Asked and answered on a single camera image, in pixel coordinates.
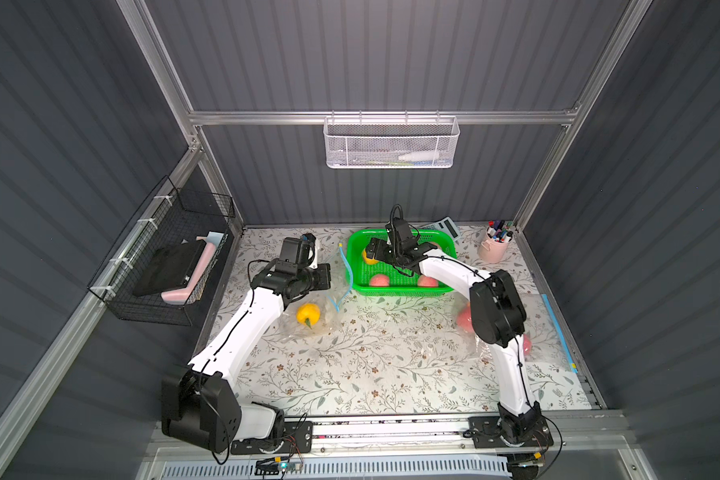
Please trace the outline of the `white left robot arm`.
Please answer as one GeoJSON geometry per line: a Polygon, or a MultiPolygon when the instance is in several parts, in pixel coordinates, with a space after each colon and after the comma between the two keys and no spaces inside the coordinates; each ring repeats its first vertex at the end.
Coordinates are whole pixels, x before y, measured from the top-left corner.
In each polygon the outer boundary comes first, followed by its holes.
{"type": "Polygon", "coordinates": [[[248,278],[249,289],[219,334],[187,366],[161,384],[161,429],[213,455],[237,447],[273,451],[286,441],[285,414],[263,403],[242,404],[234,392],[253,348],[287,307],[331,287],[331,267],[319,263],[311,233],[283,240],[277,258],[248,278]]]}

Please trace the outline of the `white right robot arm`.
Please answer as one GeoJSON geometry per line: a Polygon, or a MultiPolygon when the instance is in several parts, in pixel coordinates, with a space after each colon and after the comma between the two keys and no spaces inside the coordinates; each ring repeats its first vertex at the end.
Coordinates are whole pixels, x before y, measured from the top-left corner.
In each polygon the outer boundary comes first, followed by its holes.
{"type": "Polygon", "coordinates": [[[511,275],[463,263],[431,242],[422,242],[408,222],[392,218],[385,240],[373,238],[366,256],[398,270],[430,277],[462,294],[469,303],[472,328],[487,344],[499,386],[499,428],[509,446],[521,446],[543,427],[523,351],[527,313],[511,275]]]}

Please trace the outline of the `yellow peach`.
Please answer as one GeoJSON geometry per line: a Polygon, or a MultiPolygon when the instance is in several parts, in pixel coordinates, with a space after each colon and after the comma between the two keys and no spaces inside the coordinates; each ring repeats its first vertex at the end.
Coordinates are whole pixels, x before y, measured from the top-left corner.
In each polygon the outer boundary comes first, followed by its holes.
{"type": "Polygon", "coordinates": [[[297,321],[308,328],[314,327],[321,319],[321,309],[315,303],[305,303],[297,309],[297,321]]]}
{"type": "Polygon", "coordinates": [[[376,264],[379,263],[378,260],[373,259],[373,258],[370,258],[370,257],[367,255],[367,253],[366,253],[365,250],[363,250],[363,251],[361,252],[361,254],[362,254],[363,261],[365,262],[366,265],[372,266],[372,265],[376,265],[376,264]]]}

